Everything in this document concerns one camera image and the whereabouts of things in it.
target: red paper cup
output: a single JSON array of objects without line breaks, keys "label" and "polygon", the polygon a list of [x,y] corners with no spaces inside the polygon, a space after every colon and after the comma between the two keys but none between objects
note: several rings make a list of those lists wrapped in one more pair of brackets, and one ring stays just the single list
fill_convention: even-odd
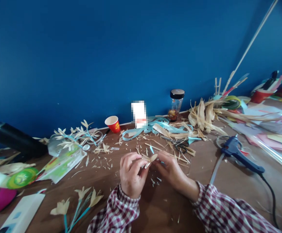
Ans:
[{"label": "red paper cup", "polygon": [[113,133],[118,133],[121,130],[121,127],[118,122],[117,116],[110,116],[108,117],[104,123],[112,130]]},{"label": "red paper cup", "polygon": [[268,97],[270,97],[276,91],[277,90],[275,90],[275,91],[267,91],[267,90],[258,89],[253,94],[250,102],[253,102],[253,103],[256,103],[256,104],[263,103]]}]

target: person's right hand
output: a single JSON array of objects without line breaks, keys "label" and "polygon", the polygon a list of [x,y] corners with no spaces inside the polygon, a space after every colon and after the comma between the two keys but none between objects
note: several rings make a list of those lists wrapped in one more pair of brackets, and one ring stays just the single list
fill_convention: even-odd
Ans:
[{"label": "person's right hand", "polygon": [[196,202],[199,196],[197,183],[183,173],[174,157],[165,151],[159,151],[157,154],[157,158],[161,162],[164,162],[164,164],[160,161],[153,161],[153,164],[157,167],[163,178],[179,193]]}]

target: pink paper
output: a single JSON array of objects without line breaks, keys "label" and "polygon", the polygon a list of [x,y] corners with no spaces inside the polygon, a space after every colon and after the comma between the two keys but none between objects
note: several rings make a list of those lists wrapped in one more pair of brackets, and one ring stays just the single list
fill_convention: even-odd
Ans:
[{"label": "pink paper", "polygon": [[[270,148],[273,148],[274,150],[280,150],[282,151],[282,144],[279,143],[279,142],[276,142],[276,141],[273,141],[271,139],[269,139],[267,137],[266,134],[257,134],[256,135],[262,142],[264,142],[266,145],[268,145]],[[251,144],[251,145],[255,145],[255,146],[258,146],[254,141],[252,141],[250,138],[248,138],[246,136],[248,142]]]}]

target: plastic sheet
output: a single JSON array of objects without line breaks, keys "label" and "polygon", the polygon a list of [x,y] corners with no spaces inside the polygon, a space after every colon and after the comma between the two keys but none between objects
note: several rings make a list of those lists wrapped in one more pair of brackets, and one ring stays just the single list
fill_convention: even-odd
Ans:
[{"label": "plastic sheet", "polygon": [[226,120],[220,117],[220,119],[227,122],[233,129],[238,131],[239,133],[242,133],[246,135],[250,140],[255,142],[256,145],[258,145],[260,148],[262,148],[270,157],[272,157],[274,160],[276,160],[278,163],[282,165],[282,155],[279,154],[277,151],[270,148],[268,145],[266,145],[262,140],[260,140],[256,135],[253,135],[252,132],[250,132],[250,128],[247,130],[246,127],[243,127],[243,124],[237,124],[233,123],[230,120]]}]

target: plaid shirt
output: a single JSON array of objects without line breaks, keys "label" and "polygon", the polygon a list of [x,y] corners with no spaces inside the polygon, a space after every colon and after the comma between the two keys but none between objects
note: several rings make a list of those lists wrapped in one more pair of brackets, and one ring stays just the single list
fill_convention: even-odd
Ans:
[{"label": "plaid shirt", "polygon": [[[192,203],[194,212],[206,232],[281,232],[259,215],[248,203],[220,193],[215,186],[199,182],[199,197]],[[117,186],[110,194],[107,206],[91,221],[88,232],[130,232],[131,222],[140,213],[139,200],[127,197]]]}]

